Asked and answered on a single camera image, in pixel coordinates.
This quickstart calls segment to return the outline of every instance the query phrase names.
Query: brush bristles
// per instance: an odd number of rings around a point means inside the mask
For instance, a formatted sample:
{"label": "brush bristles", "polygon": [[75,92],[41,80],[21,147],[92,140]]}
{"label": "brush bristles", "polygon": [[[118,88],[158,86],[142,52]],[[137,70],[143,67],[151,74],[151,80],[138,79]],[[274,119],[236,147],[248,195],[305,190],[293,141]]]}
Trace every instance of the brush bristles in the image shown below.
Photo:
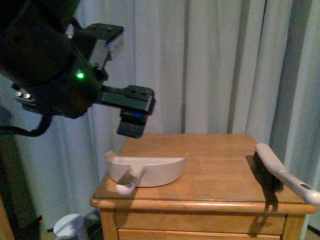
{"label": "brush bristles", "polygon": [[256,169],[260,172],[262,184],[270,193],[282,192],[284,184],[266,168],[257,152],[253,156]]}

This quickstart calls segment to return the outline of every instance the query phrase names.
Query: hand brush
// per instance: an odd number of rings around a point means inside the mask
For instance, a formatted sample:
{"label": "hand brush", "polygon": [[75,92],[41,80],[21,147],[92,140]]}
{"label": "hand brush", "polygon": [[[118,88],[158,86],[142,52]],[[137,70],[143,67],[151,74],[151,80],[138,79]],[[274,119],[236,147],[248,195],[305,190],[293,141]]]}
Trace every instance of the hand brush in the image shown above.
{"label": "hand brush", "polygon": [[281,192],[285,184],[307,204],[320,204],[320,192],[291,175],[267,144],[259,143],[255,146],[255,150],[256,155],[253,160],[270,192]]}

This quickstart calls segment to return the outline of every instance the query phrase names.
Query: wooden table top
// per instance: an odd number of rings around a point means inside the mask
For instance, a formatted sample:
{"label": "wooden table top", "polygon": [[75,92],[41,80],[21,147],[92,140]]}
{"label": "wooden table top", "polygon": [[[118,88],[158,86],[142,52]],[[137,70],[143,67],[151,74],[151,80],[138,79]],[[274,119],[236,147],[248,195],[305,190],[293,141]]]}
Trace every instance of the wooden table top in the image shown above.
{"label": "wooden table top", "polygon": [[311,214],[317,207],[303,202],[286,186],[265,191],[252,161],[256,141],[248,134],[144,134],[128,138],[119,156],[183,157],[185,170],[173,183],[136,188],[129,196],[116,192],[108,173],[91,205],[111,209],[273,212]]}

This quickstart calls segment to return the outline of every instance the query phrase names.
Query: white dustpan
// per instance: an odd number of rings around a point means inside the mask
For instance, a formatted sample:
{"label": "white dustpan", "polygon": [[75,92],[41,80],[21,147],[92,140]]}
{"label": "white dustpan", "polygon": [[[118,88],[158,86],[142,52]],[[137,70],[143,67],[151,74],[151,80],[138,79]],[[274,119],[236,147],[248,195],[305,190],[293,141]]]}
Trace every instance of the white dustpan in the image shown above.
{"label": "white dustpan", "polygon": [[129,195],[135,187],[158,187],[177,180],[183,173],[187,155],[184,157],[131,157],[117,156],[109,151],[108,172],[116,184],[116,191]]}

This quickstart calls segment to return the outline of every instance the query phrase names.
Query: table edge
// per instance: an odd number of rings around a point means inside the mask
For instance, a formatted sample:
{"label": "table edge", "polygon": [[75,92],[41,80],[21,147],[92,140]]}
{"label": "table edge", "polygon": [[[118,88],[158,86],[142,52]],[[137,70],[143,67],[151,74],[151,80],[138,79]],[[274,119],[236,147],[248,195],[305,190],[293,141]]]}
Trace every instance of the table edge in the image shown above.
{"label": "table edge", "polygon": [[306,203],[274,203],[245,201],[201,201],[201,200],[139,200],[99,199],[92,197],[90,204],[99,209],[239,212],[306,215],[317,212],[316,205]]}

